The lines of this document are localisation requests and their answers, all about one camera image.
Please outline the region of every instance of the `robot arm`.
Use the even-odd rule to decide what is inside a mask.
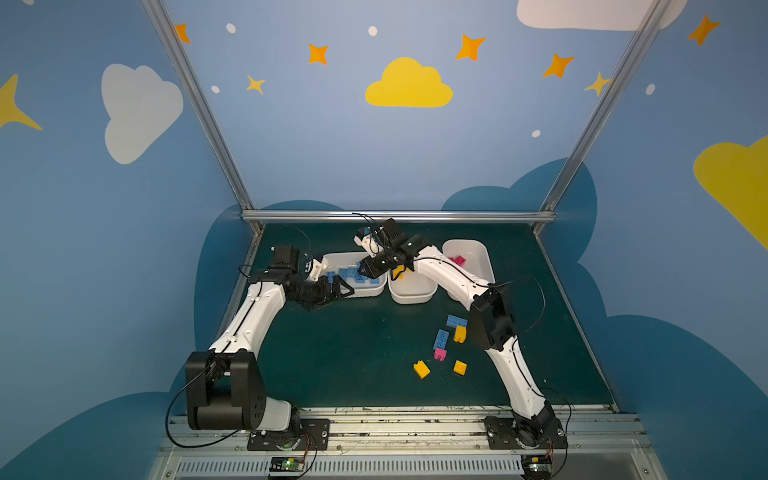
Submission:
[[[495,286],[444,256],[420,235],[406,237],[394,220],[373,230],[361,229],[355,243],[370,255],[360,262],[361,275],[372,278],[404,265],[448,290],[469,311],[467,335],[491,357],[509,394],[517,423],[516,438],[535,448],[558,420],[541,394],[520,351],[506,286]]]
[[[261,343],[286,301],[313,310],[355,293],[337,275],[305,278],[299,263],[296,248],[275,247],[272,265],[252,275],[245,301],[223,335],[208,351],[190,355],[185,375],[191,382],[187,419],[192,429],[285,431],[286,437],[298,429],[296,408],[266,396],[257,364]]]

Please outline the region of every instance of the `orange star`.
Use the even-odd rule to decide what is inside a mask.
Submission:
[[[316,47],[310,43],[310,63],[319,61],[323,65],[328,65],[326,63],[326,50],[328,47]]]
[[[462,46],[462,50],[458,53],[456,56],[456,60],[459,60],[460,58],[471,58],[474,61],[478,60],[478,48],[480,48],[480,44],[485,41],[484,38],[478,38],[477,40],[472,40],[470,37],[463,35],[464,37],[464,45]]]
[[[181,41],[185,41],[186,43],[192,43],[190,42],[190,38],[187,37],[187,24],[183,23],[181,25],[174,25],[176,27],[176,33],[179,34],[179,39]]]
[[[694,33],[688,35],[687,40],[695,40],[699,42],[699,46],[704,43],[704,39],[707,37],[707,35],[710,34],[711,31],[713,31],[719,23],[716,22],[710,22],[709,15],[705,15],[704,19],[701,21],[699,26],[694,30]]]
[[[571,63],[571,60],[574,58],[576,57],[560,58],[555,55],[552,57],[552,65],[547,69],[546,72],[544,72],[542,77],[546,77],[547,75],[557,75],[558,77],[563,78],[565,67],[567,67],[568,64]]]

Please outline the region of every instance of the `black mounting plate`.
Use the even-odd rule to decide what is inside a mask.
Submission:
[[[318,450],[328,449],[328,428],[331,421],[328,419],[301,419],[299,435],[309,434],[314,441],[310,445],[310,452],[317,447]],[[247,448],[256,452],[276,452],[280,449],[277,445],[283,446],[288,443],[293,435],[287,435],[285,432],[251,432],[248,437]],[[300,438],[299,443],[293,447],[293,451],[304,451],[306,449],[306,438]]]
[[[512,417],[494,417],[488,416],[483,419],[485,424],[485,437],[488,439],[488,447],[491,450],[522,450],[523,447],[515,438],[515,419]],[[560,420],[555,419],[541,435],[543,438],[537,449],[548,449],[547,438],[552,440],[554,448],[566,449],[568,439],[565,435],[560,436],[563,431]]]

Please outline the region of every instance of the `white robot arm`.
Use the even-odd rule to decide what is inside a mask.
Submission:
[[[558,424],[554,411],[536,386],[520,351],[505,286],[495,286],[453,263],[420,235],[406,237],[394,220],[360,229],[355,243],[369,257],[360,262],[361,275],[376,278],[397,266],[431,278],[469,311],[467,335],[491,357],[509,394],[521,446],[534,448],[544,431]]]

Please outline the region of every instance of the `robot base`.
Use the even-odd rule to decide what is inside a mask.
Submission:
[[[317,448],[318,450],[328,449],[328,428],[331,421],[328,419],[301,419],[299,429],[297,432],[251,432],[248,437],[247,448],[251,451],[257,452],[276,452],[280,450],[280,447],[290,443],[296,437],[299,437],[299,442],[293,447],[294,451],[306,450],[306,437],[309,436],[312,441],[310,445],[310,451]]]

